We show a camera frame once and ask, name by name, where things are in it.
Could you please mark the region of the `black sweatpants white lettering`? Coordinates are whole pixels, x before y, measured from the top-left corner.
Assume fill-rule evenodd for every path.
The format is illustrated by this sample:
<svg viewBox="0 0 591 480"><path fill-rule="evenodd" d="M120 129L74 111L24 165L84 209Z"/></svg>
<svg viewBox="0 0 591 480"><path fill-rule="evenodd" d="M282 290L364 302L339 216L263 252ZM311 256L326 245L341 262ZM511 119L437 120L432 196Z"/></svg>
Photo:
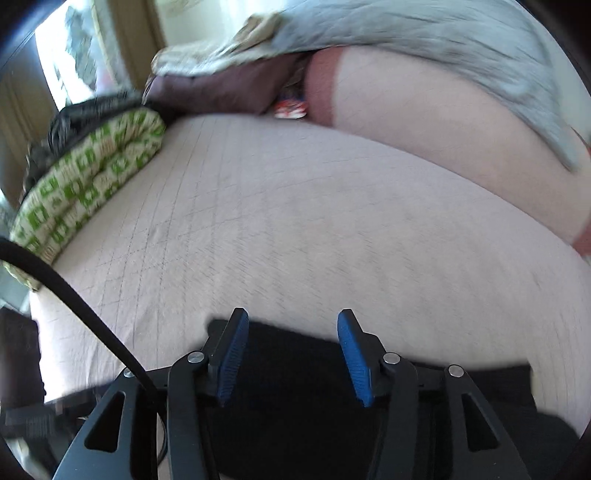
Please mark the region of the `black sweatpants white lettering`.
<svg viewBox="0 0 591 480"><path fill-rule="evenodd" d="M532 395L527 363L470 371L533 479L551 479L579 439ZM204 397L207 458L224 479L363 479L380 430L356 398L338 343L253 321L225 405Z"/></svg>

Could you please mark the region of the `green patterned cloth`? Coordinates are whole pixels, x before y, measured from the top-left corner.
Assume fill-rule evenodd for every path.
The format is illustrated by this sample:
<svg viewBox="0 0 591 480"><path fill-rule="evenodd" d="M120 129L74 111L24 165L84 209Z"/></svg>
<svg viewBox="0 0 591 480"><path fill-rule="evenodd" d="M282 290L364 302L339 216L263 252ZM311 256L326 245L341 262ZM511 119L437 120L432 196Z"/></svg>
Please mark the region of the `green patterned cloth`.
<svg viewBox="0 0 591 480"><path fill-rule="evenodd" d="M51 265L91 217L160 150L165 124L128 110L57 160L22 202L9 239Z"/></svg>

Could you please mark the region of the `pink quilted bolster pillow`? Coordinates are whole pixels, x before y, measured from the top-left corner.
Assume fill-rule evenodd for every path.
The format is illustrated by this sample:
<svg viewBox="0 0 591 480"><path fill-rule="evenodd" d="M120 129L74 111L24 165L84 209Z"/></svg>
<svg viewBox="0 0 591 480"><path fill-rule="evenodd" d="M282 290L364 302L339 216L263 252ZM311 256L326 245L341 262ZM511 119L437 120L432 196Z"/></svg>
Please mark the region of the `pink quilted bolster pillow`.
<svg viewBox="0 0 591 480"><path fill-rule="evenodd" d="M522 120L473 82L415 56L324 49L304 75L308 118L446 168L511 203L580 255L590 253L590 148L568 127L567 171Z"/></svg>

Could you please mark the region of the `dark grey garment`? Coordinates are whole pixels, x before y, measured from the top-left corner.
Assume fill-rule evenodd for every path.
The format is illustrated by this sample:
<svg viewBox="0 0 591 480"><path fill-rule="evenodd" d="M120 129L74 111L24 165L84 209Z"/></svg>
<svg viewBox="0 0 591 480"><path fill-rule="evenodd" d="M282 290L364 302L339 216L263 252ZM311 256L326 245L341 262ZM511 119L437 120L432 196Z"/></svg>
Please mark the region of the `dark grey garment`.
<svg viewBox="0 0 591 480"><path fill-rule="evenodd" d="M45 139L31 142L26 154L26 173L20 201L63 155L107 120L142 105L136 90L121 90L71 104L50 122Z"/></svg>

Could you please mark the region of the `red patterned small item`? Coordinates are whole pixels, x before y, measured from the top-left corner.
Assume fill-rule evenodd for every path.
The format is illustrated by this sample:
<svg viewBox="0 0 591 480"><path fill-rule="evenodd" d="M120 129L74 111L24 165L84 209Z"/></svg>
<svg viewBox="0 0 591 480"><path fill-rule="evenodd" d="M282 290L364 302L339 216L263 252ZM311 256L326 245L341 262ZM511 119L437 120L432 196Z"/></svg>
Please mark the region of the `red patterned small item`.
<svg viewBox="0 0 591 480"><path fill-rule="evenodd" d="M273 104L273 116L283 120L300 120L308 115L308 103L297 92L283 93Z"/></svg>

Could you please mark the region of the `dark maroon garment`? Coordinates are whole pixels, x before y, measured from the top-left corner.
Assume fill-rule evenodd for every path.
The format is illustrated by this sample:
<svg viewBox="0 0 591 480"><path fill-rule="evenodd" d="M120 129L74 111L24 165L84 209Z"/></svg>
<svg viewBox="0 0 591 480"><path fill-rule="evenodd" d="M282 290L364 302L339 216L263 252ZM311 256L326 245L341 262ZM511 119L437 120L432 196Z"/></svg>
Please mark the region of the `dark maroon garment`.
<svg viewBox="0 0 591 480"><path fill-rule="evenodd" d="M187 114L266 113L304 65L305 53L283 54L185 77L156 75L143 92L146 104Z"/></svg>

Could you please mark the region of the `grey quilted blanket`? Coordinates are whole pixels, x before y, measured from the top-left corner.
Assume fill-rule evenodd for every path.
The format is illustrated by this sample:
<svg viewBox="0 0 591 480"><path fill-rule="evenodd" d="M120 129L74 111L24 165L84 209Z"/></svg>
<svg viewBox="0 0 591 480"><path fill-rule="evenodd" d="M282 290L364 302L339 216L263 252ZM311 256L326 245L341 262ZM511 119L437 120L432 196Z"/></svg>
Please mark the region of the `grey quilted blanket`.
<svg viewBox="0 0 591 480"><path fill-rule="evenodd" d="M374 46L439 63L506 106L566 169L580 167L549 51L515 1L293 1L270 45L281 53Z"/></svg>

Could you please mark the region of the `beige crumpled cloth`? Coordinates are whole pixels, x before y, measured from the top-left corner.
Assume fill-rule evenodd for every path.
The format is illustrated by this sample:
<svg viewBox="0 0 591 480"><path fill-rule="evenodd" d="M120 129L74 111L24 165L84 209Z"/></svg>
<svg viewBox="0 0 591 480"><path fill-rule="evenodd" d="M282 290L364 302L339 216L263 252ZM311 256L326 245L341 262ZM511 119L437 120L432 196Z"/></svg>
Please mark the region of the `beige crumpled cloth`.
<svg viewBox="0 0 591 480"><path fill-rule="evenodd" d="M151 73L155 76L207 76L229 67L273 58L277 53L271 40L281 20L280 12L253 14L228 42L197 41L163 48L151 61Z"/></svg>

